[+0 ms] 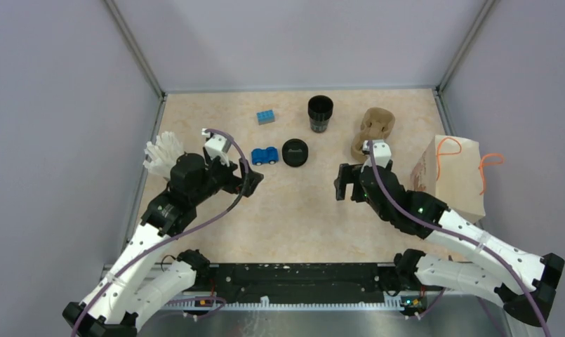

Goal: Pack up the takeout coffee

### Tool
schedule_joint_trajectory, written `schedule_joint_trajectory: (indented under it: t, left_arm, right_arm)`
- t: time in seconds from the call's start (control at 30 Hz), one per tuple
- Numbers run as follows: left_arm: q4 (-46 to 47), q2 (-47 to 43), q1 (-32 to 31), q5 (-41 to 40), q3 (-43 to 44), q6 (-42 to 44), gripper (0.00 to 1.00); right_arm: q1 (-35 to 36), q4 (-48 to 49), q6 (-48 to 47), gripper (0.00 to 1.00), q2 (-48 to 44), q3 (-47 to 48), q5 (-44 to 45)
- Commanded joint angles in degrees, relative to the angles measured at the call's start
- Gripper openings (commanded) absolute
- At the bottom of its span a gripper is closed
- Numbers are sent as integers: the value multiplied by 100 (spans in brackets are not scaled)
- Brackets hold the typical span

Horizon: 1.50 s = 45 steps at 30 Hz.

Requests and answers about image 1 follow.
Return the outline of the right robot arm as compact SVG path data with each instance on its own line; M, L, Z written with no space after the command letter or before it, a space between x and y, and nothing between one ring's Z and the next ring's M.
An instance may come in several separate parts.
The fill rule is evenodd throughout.
M542 327L554 304L565 261L511 246L465 220L455 209L426 192L406 190L389 166L341 164L335 198L367 203L400 232L441 245L467 259L457 263L408 249L394 259L396 279L405 289L419 284L462 291L501 306L518 321Z

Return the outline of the black cup lid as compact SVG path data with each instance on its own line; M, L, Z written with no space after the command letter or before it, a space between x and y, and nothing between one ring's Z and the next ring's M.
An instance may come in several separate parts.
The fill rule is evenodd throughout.
M283 144L281 153L286 165L300 167L307 162L309 148L304 140L292 138Z

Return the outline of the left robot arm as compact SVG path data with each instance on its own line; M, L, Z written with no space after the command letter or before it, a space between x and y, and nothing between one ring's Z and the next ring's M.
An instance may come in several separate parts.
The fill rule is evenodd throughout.
M149 284L143 280L175 240L199 229L190 227L198 205L218 192L235 195L233 202L238 204L264 178L245 159L235 164L224 152L182 153L145 165L150 173L165 174L166 189L149 203L127 247L97 288L63 310L72 336L137 336L177 293L205 288L210 279L209 261L196 250L184 251Z

